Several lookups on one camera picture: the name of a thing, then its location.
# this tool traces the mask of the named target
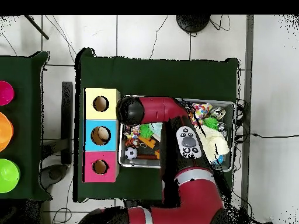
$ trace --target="shape sorter box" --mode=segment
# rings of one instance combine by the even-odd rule
[[[93,164],[98,160],[105,161],[108,169],[104,174],[98,174],[93,169]],[[116,151],[85,152],[84,182],[113,183],[119,173]]]
[[[117,120],[85,120],[85,151],[117,151],[119,137],[119,122]],[[96,127],[109,130],[109,141],[104,145],[97,145],[92,141],[92,131]]]
[[[85,88],[85,104],[87,120],[116,120],[116,104],[120,99],[120,93],[117,89]],[[106,100],[107,109],[97,111],[95,109],[95,100],[100,97]]]

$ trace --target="green table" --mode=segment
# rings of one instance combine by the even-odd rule
[[[122,95],[235,102],[238,65],[235,58],[224,62],[101,58],[95,57],[91,48],[82,49],[75,61],[74,201],[162,199],[158,169],[121,167],[115,183],[82,182],[83,88],[116,88]],[[226,174],[230,183],[231,176],[231,172]]]
[[[41,165],[41,68],[48,59],[47,52],[30,57],[0,56],[0,81],[9,82],[15,98],[1,106],[13,124],[13,137],[0,152],[0,158],[15,162],[20,168],[20,180],[0,199],[50,200],[51,196],[39,184]]]

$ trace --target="yellow cube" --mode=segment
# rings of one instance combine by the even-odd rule
[[[116,120],[117,89],[85,88],[86,119]]]

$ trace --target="soccer ball toy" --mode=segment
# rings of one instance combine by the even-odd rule
[[[126,150],[124,151],[124,156],[126,157],[126,159],[129,160],[135,159],[137,157],[136,148],[132,148],[132,147],[126,148]]]

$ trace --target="gray plastic bin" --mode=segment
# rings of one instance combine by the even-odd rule
[[[216,169],[223,169],[224,172],[230,171],[234,167],[234,139],[235,139],[235,121],[237,117],[237,106],[234,102],[230,101],[216,101],[216,100],[195,100],[195,99],[184,99],[192,103],[210,103],[213,108],[215,107],[222,107],[225,109],[226,114],[221,119],[221,122],[225,123],[228,129],[227,133],[227,143],[230,149],[230,152],[224,156],[224,161],[220,165],[214,166]],[[140,159],[133,159],[128,160],[124,157],[124,150],[125,150],[125,140],[123,140],[123,125],[120,124],[120,138],[119,138],[119,154],[118,160],[121,166],[125,167],[148,167],[148,168],[156,168],[159,169],[159,160],[140,160]]]

